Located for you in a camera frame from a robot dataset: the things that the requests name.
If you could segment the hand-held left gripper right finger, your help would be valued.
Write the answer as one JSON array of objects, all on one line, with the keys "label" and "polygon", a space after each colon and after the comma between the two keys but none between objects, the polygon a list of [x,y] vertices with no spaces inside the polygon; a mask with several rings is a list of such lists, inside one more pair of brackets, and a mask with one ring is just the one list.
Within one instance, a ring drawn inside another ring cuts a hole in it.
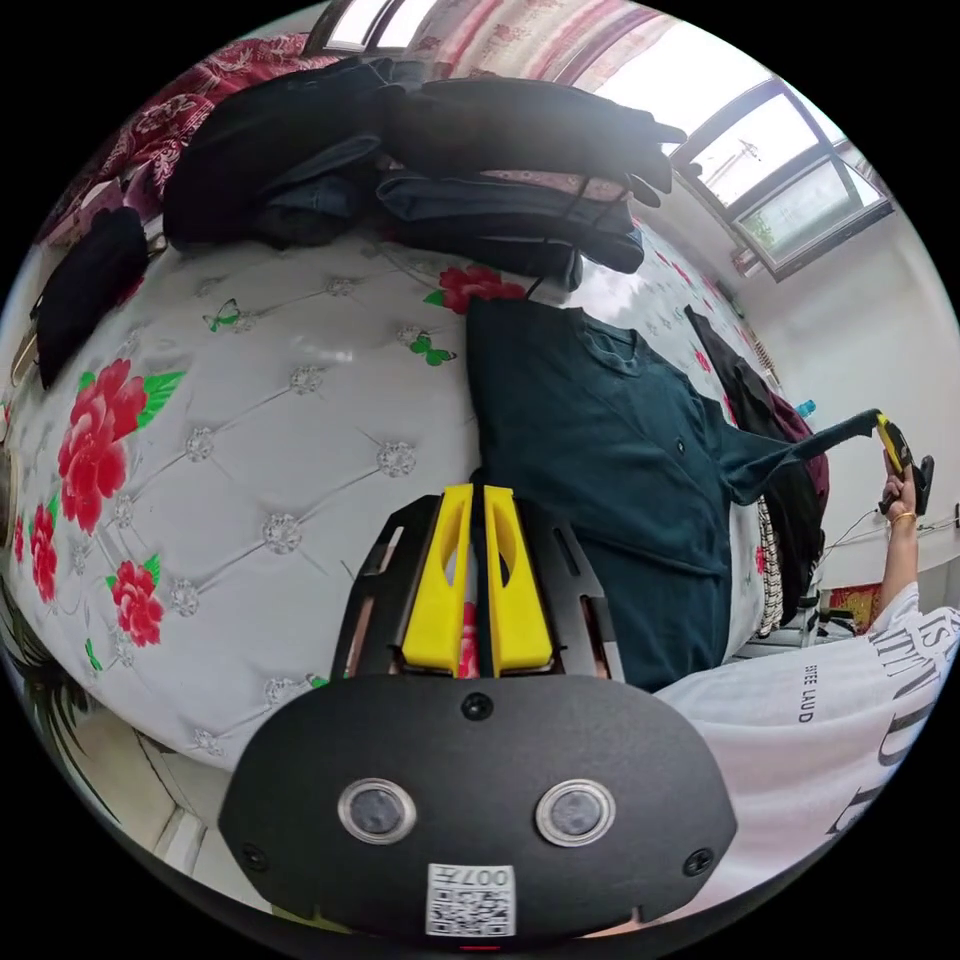
[{"label": "hand-held left gripper right finger", "polygon": [[488,618],[495,673],[549,669],[553,642],[513,491],[483,488]]}]

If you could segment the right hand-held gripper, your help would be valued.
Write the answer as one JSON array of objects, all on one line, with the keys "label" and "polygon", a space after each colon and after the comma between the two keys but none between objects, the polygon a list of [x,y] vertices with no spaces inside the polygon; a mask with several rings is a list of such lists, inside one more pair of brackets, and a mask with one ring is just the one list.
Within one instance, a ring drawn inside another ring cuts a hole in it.
[{"label": "right hand-held gripper", "polygon": [[[886,456],[895,474],[905,474],[907,468],[913,466],[914,482],[916,487],[916,513],[921,518],[927,511],[930,498],[935,461],[931,455],[924,456],[919,464],[912,459],[910,446],[903,432],[896,423],[883,413],[878,413],[877,434],[884,446]],[[885,517],[888,502],[882,501],[881,495],[878,510]]]}]

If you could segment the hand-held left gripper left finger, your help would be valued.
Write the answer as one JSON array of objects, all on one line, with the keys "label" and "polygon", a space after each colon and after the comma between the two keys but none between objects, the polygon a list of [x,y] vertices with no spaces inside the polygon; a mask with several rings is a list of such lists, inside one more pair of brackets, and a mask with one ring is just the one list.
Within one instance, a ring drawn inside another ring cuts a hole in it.
[{"label": "hand-held left gripper left finger", "polygon": [[401,646],[405,665],[413,670],[459,669],[472,501],[471,484],[454,485],[444,490],[433,508]]}]

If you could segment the person's right hand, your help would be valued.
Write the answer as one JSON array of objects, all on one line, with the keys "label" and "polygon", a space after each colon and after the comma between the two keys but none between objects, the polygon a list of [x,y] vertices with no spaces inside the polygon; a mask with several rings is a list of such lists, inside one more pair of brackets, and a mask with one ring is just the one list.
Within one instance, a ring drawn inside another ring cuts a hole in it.
[{"label": "person's right hand", "polygon": [[885,517],[893,528],[900,520],[915,521],[916,487],[913,475],[913,466],[908,464],[897,471],[887,454],[884,455],[887,479],[883,491],[882,501],[888,502]]}]

